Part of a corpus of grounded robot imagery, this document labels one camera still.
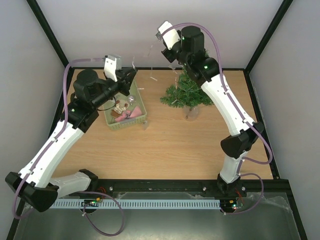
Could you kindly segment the green plastic basket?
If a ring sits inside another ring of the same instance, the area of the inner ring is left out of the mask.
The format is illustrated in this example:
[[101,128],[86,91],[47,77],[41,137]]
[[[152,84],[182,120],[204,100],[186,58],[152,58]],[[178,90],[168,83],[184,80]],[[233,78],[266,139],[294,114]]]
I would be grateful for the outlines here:
[[147,118],[147,111],[135,80],[131,84],[128,96],[117,93],[102,106],[102,111],[111,130],[143,124]]

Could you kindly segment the small green christmas tree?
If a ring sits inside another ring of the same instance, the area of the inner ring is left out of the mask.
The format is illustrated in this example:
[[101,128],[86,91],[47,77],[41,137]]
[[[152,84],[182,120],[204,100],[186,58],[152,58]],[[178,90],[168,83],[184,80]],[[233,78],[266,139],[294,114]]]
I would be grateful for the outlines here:
[[187,74],[186,65],[183,64],[181,72],[175,68],[174,83],[166,88],[160,102],[170,108],[182,109],[186,121],[194,121],[200,114],[201,106],[213,106],[213,101]]

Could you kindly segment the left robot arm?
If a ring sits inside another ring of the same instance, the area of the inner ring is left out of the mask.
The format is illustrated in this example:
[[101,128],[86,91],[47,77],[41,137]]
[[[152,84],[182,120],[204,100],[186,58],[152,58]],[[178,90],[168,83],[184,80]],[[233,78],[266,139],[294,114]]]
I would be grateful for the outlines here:
[[92,192],[98,176],[87,169],[65,176],[52,175],[69,149],[88,131],[99,116],[99,107],[118,93],[128,96],[136,70],[125,67],[99,78],[93,69],[78,73],[67,110],[37,155],[19,172],[10,172],[5,182],[38,212],[48,210],[57,199],[77,192]]

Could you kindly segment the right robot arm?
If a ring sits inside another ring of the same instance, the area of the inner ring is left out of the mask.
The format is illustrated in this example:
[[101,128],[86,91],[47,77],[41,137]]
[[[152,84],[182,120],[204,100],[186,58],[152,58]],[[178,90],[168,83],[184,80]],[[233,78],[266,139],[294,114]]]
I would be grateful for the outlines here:
[[158,28],[157,37],[165,45],[162,51],[165,58],[184,66],[189,78],[213,101],[226,123],[229,136],[220,142],[225,156],[217,187],[222,195],[229,196],[239,184],[243,160],[265,127],[247,114],[230,89],[218,61],[207,55],[203,31],[199,25],[186,23],[176,30],[165,21]]

